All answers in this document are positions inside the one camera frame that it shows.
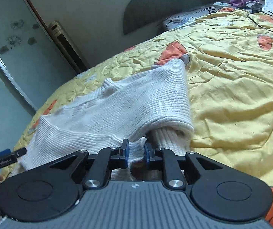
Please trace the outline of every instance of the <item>glass door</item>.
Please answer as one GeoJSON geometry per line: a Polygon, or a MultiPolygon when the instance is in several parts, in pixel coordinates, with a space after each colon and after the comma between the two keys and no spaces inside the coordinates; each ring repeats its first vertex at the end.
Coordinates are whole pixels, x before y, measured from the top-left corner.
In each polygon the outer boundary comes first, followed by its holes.
{"type": "Polygon", "coordinates": [[[0,71],[0,151],[13,149],[35,110],[0,71]]]}
{"type": "Polygon", "coordinates": [[[0,0],[0,60],[36,109],[76,75],[24,0],[0,0]]]}

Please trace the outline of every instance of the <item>white knitted sweater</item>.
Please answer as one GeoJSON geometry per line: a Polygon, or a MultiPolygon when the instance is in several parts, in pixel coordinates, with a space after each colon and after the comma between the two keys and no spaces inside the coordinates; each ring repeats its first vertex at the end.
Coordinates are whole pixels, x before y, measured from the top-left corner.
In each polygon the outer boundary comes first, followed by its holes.
{"type": "MultiPolygon", "coordinates": [[[[189,111],[180,59],[119,82],[106,79],[98,90],[42,115],[19,163],[29,170],[80,149],[96,154],[102,148],[120,147],[124,138],[130,141],[129,163],[141,161],[149,131],[160,146],[184,155],[194,131],[189,111]]],[[[131,178],[129,171],[112,175],[131,178]]]]}

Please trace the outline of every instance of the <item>purple cloth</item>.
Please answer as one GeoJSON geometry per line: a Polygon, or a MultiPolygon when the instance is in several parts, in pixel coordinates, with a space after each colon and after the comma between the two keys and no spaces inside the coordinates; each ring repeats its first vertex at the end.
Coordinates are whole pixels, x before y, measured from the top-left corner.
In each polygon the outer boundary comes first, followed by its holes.
{"type": "Polygon", "coordinates": [[[247,1],[258,2],[258,0],[230,0],[230,4],[235,7],[246,7],[247,1]]]}

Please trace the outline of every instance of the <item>logo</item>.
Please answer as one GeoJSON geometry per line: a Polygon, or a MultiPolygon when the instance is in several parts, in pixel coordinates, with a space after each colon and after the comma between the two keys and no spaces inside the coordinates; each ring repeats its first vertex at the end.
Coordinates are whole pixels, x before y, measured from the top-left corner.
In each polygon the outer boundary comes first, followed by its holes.
{"type": "Polygon", "coordinates": [[[9,163],[9,162],[11,162],[11,159],[4,160],[4,161],[0,162],[0,165],[7,164],[7,163],[9,163]]]}
{"type": "Polygon", "coordinates": [[[135,184],[133,184],[133,185],[131,185],[131,186],[132,186],[132,188],[138,188],[138,187],[139,187],[139,184],[135,183],[135,184]]]}

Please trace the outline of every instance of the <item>white wall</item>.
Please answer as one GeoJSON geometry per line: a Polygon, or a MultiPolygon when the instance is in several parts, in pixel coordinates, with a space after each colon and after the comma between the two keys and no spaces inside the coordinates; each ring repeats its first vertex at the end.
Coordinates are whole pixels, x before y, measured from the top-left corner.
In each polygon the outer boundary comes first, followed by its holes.
{"type": "Polygon", "coordinates": [[[156,35],[157,24],[123,35],[123,15],[129,1],[31,0],[47,25],[60,21],[92,66],[156,35]]]}

